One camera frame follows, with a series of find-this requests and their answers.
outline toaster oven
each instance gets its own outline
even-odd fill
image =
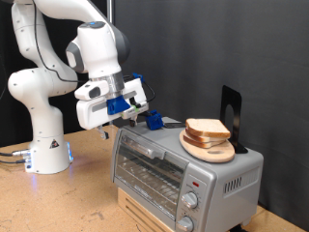
[[[182,130],[149,130],[146,123],[119,129],[112,182],[173,231],[224,232],[247,224],[257,212],[263,156],[248,149],[229,162],[205,162],[182,147]]]

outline warning sticker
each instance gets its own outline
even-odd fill
[[[56,147],[59,147],[59,144],[57,143],[56,139],[54,139],[54,140],[52,140],[49,149],[56,148]]]

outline cable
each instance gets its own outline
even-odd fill
[[[7,162],[7,161],[0,160],[0,162],[2,162],[2,163],[9,163],[9,164],[16,164],[16,163],[25,163],[26,160],[25,159],[20,159],[20,160],[14,161],[14,162]]]
[[[63,79],[63,78],[60,77],[60,75],[58,74],[57,71],[48,68],[47,65],[45,64],[44,60],[42,59],[42,55],[41,55],[40,48],[39,48],[39,44],[38,44],[38,35],[37,35],[37,5],[36,5],[36,3],[35,3],[34,0],[32,0],[32,1],[33,1],[33,4],[34,4],[34,7],[35,7],[35,39],[36,39],[37,50],[38,50],[40,59],[41,59],[41,61],[42,61],[42,64],[45,66],[45,68],[46,68],[47,70],[50,70],[50,71],[52,71],[52,72],[57,73],[57,76],[58,76],[58,78],[59,78],[61,81],[86,83],[87,81],[84,81],[84,80],[66,80],[66,79]]]
[[[146,81],[144,81],[144,84],[153,92],[153,97],[150,98],[149,100],[147,100],[147,103],[149,103],[149,102],[151,102],[153,99],[155,99],[155,91],[153,90],[152,87],[150,87],[150,86],[146,83]]]
[[[10,153],[0,153],[0,156],[2,156],[2,157],[12,157],[13,154],[10,154]]]
[[[2,100],[2,97],[3,97],[4,93],[5,93],[6,90],[7,90],[8,77],[7,77],[6,67],[4,66],[1,53],[0,53],[0,63],[1,63],[1,66],[2,66],[2,68],[3,68],[4,76],[5,76],[5,79],[6,79],[6,83],[5,83],[5,85],[4,85],[3,91],[2,91],[1,96],[0,96],[0,100]]]
[[[152,114],[148,111],[144,111],[143,113],[140,113],[138,116],[149,117],[149,116],[152,116]]]
[[[124,75],[124,82],[128,82],[135,79],[135,77],[133,75]],[[150,98],[149,100],[147,100],[147,103],[151,102],[153,99],[155,99],[155,91],[153,90],[153,88],[151,86],[149,86],[146,81],[144,80],[144,83],[152,92],[153,92],[153,97]]]

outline blue gripper part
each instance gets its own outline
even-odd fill
[[[128,103],[126,103],[123,95],[117,97],[116,99],[107,100],[107,113],[109,115],[123,112],[129,108],[130,106]]]
[[[146,116],[145,120],[147,126],[151,131],[163,128],[162,116],[161,114],[157,113],[156,110],[152,110],[150,116]]]
[[[142,74],[137,74],[134,72],[132,75],[135,77],[135,79],[140,78],[142,83],[145,82],[144,76]]]

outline toaster oven handle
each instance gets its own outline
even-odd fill
[[[148,147],[143,146],[142,144],[136,142],[135,140],[129,138],[126,135],[122,137],[122,143],[126,144],[128,147],[130,147],[134,151],[139,152],[152,160],[154,158],[159,158],[161,160],[164,159],[165,153],[159,152],[157,149],[154,149],[154,146],[150,144],[148,145]]]

